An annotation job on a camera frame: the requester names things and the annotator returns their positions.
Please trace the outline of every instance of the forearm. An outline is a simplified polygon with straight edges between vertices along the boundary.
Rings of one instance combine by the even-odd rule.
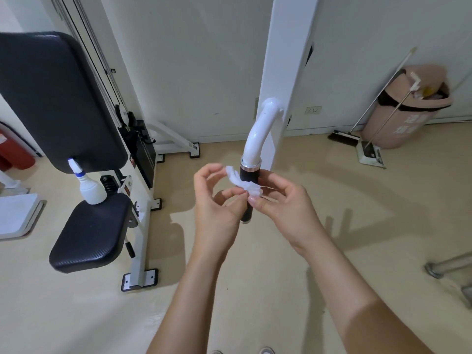
[[[147,354],[206,353],[220,266],[192,253]]]
[[[305,258],[349,354],[431,353],[381,300],[324,230],[317,231]]]

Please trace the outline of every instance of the fingernail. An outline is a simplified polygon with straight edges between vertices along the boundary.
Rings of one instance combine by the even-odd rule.
[[[251,206],[254,206],[254,205],[256,204],[256,202],[257,202],[257,198],[258,198],[258,197],[259,197],[259,196],[252,196],[252,195],[251,195],[251,196],[249,196],[249,197],[247,198],[247,202],[249,202],[249,203],[251,204]]]

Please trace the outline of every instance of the left hand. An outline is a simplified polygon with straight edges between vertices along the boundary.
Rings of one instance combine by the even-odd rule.
[[[221,190],[213,196],[213,188],[226,176],[221,164],[207,164],[193,177],[195,187],[195,243],[197,256],[224,261],[235,241],[239,220],[246,211],[249,194],[240,187]],[[225,201],[236,196],[227,205]]]

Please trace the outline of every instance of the black padded seat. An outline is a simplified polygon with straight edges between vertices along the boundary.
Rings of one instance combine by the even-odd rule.
[[[49,255],[57,271],[71,273],[113,262],[125,242],[133,203],[123,193],[98,204],[82,201],[67,220]]]

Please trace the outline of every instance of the pink trash can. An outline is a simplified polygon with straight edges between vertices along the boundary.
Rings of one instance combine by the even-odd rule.
[[[410,72],[415,72],[422,80],[419,91],[426,91],[433,94],[433,96],[419,99],[415,98],[414,94],[410,94],[392,118],[375,135],[372,141],[375,145],[382,149],[402,146],[441,109],[451,106],[452,97],[446,83],[444,67],[438,65],[405,67],[404,72],[396,77],[377,99],[377,106],[362,130],[363,140],[369,141],[372,139],[375,132],[409,92],[414,83],[414,80],[410,77]]]

